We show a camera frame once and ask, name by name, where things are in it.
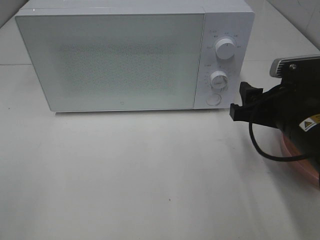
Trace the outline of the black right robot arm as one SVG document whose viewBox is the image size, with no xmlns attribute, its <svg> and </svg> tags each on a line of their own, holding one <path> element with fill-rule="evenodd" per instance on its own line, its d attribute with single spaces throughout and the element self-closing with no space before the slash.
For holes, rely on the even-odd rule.
<svg viewBox="0 0 320 240">
<path fill-rule="evenodd" d="M 279 84 L 269 91 L 243 81 L 239 88 L 242 105 L 232 103 L 230 116 L 235 122 L 247 122 L 250 140 L 264 158 L 276 162 L 294 162 L 320 157 L 320 127 L 313 125 L 304 130 L 304 121 L 320 112 L 320 103 L 311 93 L 295 85 Z M 253 125 L 278 129 L 300 154 L 283 157 L 264 152 L 255 138 Z"/>
</svg>

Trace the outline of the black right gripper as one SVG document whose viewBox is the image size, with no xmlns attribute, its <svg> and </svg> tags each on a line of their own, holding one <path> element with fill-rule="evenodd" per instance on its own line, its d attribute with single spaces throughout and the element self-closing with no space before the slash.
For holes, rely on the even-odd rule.
<svg viewBox="0 0 320 240">
<path fill-rule="evenodd" d="M 276 128 L 284 135 L 320 134 L 318 89 L 278 87 L 267 91 L 261 98 L 263 88 L 242 81 L 239 93 L 243 105 L 231 103 L 229 108 L 233 121 Z M 251 103 L 257 100 L 259 102 L 253 108 Z"/>
</svg>

